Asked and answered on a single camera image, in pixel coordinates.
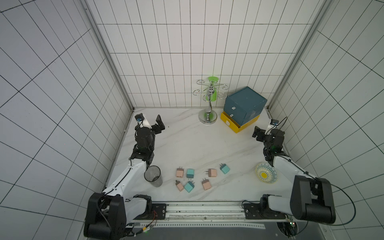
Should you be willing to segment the teal plug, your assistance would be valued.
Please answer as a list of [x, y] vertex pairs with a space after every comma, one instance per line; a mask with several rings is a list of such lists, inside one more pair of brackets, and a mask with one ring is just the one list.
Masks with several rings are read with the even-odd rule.
[[195, 176], [195, 170], [194, 169], [187, 169], [186, 177], [188, 179], [193, 179]]
[[195, 188], [195, 183], [192, 181], [192, 179], [189, 179], [189, 181], [184, 185], [184, 189], [190, 193]]
[[230, 171], [230, 168], [227, 164], [220, 164], [220, 170], [223, 174], [227, 174]]

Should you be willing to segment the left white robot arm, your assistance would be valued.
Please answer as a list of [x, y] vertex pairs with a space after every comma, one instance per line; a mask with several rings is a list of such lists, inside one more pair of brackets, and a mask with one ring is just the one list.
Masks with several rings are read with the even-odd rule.
[[83, 230], [86, 238], [120, 240], [136, 237], [144, 233], [150, 224], [135, 232], [131, 221], [141, 218], [154, 222], [159, 218], [153, 209], [152, 198], [134, 195], [132, 189], [149, 170], [155, 156], [156, 135], [166, 127], [161, 116], [157, 116], [154, 125], [150, 125], [142, 113], [137, 114], [135, 120], [136, 144], [129, 157], [129, 165], [111, 185], [100, 193], [93, 193], [88, 200]]

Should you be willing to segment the yellow bottom drawer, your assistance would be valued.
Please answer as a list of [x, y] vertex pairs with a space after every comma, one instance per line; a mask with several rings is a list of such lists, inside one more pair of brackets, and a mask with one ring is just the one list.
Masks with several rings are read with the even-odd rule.
[[236, 123], [227, 113], [222, 112], [220, 119], [234, 132], [239, 133], [242, 130], [246, 129], [248, 126], [252, 125], [259, 119], [260, 115], [253, 118], [252, 120], [248, 121], [244, 125], [240, 126], [238, 123]]

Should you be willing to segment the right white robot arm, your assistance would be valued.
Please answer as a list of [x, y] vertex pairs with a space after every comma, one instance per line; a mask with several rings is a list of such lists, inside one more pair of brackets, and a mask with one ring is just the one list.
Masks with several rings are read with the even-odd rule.
[[278, 212], [298, 220], [323, 224], [336, 221], [336, 210], [331, 183], [317, 178], [299, 167], [283, 151], [285, 132], [276, 126], [268, 130], [255, 127], [252, 137], [263, 143], [263, 154], [267, 167], [278, 170], [291, 183], [289, 197], [264, 194], [260, 199], [260, 212]]

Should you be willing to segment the teal drawer cabinet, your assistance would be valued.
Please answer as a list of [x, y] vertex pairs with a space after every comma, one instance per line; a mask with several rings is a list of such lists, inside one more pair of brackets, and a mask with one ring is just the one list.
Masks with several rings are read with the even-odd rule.
[[238, 125], [243, 126], [259, 116], [267, 103], [267, 99], [249, 87], [227, 96], [224, 112]]

